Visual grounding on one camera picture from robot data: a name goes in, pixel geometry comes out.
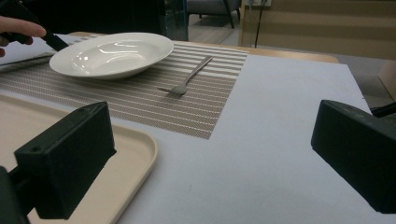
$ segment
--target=wall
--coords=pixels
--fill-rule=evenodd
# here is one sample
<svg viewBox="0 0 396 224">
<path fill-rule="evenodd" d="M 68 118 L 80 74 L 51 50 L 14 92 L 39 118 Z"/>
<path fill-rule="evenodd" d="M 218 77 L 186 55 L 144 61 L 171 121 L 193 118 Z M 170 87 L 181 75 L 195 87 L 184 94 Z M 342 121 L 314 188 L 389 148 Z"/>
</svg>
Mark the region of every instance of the wall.
<svg viewBox="0 0 396 224">
<path fill-rule="evenodd" d="M 259 9 L 242 8 L 240 46 L 254 45 Z M 273 0 L 257 44 L 396 60 L 396 1 Z"/>
</svg>

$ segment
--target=chair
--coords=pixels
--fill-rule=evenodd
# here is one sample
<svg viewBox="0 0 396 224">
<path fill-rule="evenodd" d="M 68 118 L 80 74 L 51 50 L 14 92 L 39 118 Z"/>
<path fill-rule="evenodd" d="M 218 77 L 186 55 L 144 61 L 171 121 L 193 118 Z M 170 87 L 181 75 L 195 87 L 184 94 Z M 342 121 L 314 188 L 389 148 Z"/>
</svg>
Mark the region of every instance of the chair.
<svg viewBox="0 0 396 224">
<path fill-rule="evenodd" d="M 202 15 L 227 16 L 230 18 L 231 27 L 234 28 L 231 13 L 236 10 L 238 20 L 241 19 L 241 2 L 242 0 L 187 0 L 187 23 L 190 14 L 198 14 L 200 19 Z"/>
</svg>

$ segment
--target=white plate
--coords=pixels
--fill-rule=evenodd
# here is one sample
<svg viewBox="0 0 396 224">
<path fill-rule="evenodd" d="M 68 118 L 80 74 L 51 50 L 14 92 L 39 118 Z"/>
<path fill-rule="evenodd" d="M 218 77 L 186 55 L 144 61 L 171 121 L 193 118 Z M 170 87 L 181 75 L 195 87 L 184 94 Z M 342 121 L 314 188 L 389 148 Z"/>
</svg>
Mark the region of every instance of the white plate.
<svg viewBox="0 0 396 224">
<path fill-rule="evenodd" d="M 49 66 L 71 77 L 130 77 L 164 59 L 173 48 L 173 42 L 162 35 L 104 35 L 62 49 L 52 56 Z"/>
</svg>

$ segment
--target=plate rim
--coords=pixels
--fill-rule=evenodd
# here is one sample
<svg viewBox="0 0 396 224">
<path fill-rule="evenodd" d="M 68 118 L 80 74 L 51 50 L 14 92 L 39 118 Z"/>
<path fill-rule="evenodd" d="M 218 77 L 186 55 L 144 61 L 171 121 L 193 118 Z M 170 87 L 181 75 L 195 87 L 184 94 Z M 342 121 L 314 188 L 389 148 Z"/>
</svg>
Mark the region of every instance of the plate rim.
<svg viewBox="0 0 396 224">
<path fill-rule="evenodd" d="M 58 61 L 60 60 L 67 60 L 67 58 L 71 59 L 72 57 L 67 57 L 67 55 L 70 55 L 69 51 L 70 50 L 74 50 L 74 51 L 80 51 L 80 50 L 87 50 L 87 49 L 91 49 L 90 47 L 85 47 L 85 46 L 89 46 L 91 43 L 95 43 L 98 41 L 104 41 L 104 43 L 109 42 L 111 39 L 116 40 L 116 38 L 125 38 L 123 36 L 126 36 L 128 38 L 131 38 L 133 40 L 142 40 L 145 41 L 145 38 L 142 38 L 142 36 L 155 36 L 156 38 L 160 38 L 163 43 L 166 44 L 166 47 L 168 47 L 168 51 L 167 53 L 165 53 L 164 55 L 161 55 L 161 57 L 158 57 L 156 60 L 153 60 L 150 63 L 147 64 L 143 64 L 139 67 L 136 67 L 134 69 L 124 69 L 122 71 L 117 71 L 117 72 L 111 72 L 111 73 L 103 73 L 103 74 L 82 74 L 79 73 L 77 69 L 73 69 L 72 66 L 70 65 L 70 69 L 68 71 L 73 71 L 73 72 L 68 72 L 68 71 L 64 71 L 59 69 L 59 66 L 56 65 L 56 63 L 58 63 Z M 173 43 L 173 41 L 171 39 L 169 39 L 168 37 L 164 36 L 164 35 L 157 35 L 157 34 L 153 34 L 153 33 L 144 33 L 144 32 L 129 32 L 129 33 L 117 33 L 117 34 L 112 34 L 112 35 L 99 35 L 97 37 L 94 38 L 90 38 L 90 39 L 86 39 L 80 42 L 77 42 L 76 44 L 70 45 L 69 47 L 62 49 L 58 52 L 56 52 L 49 60 L 49 66 L 50 68 L 60 74 L 66 75 L 66 76 L 70 76 L 70 77 L 97 77 L 97 78 L 104 78 L 104 79 L 111 79 L 111 77 L 114 78 L 120 78 L 120 77 L 130 77 L 130 76 L 134 76 L 137 73 L 140 73 L 144 70 L 146 70 L 147 68 L 149 68 L 150 66 L 152 66 L 153 64 L 163 60 L 164 58 L 166 58 L 167 56 L 169 56 L 169 54 L 171 54 L 173 52 L 175 48 L 175 44 Z"/>
</svg>

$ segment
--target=black device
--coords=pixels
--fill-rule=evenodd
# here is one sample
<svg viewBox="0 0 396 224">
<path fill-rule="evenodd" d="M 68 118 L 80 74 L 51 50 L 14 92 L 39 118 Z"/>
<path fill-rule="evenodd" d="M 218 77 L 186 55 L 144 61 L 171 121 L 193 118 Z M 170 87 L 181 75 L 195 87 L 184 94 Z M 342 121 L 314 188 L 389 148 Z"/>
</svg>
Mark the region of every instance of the black device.
<svg viewBox="0 0 396 224">
<path fill-rule="evenodd" d="M 354 106 L 322 100 L 313 149 L 375 211 L 396 213 L 396 126 Z"/>
<path fill-rule="evenodd" d="M 37 16 L 27 9 L 21 1 L 18 0 L 0 0 L 0 15 L 14 19 L 31 21 L 40 24 Z M 59 51 L 68 47 L 68 45 L 57 35 L 53 34 L 50 30 L 46 29 L 47 34 L 42 37 L 47 45 Z M 30 36 L 22 34 L 2 33 L 1 36 L 7 38 L 10 42 L 18 41 L 25 44 Z"/>
<path fill-rule="evenodd" d="M 18 166 L 0 167 L 0 223 L 69 219 L 116 153 L 106 102 L 83 106 L 14 152 Z"/>
</svg>

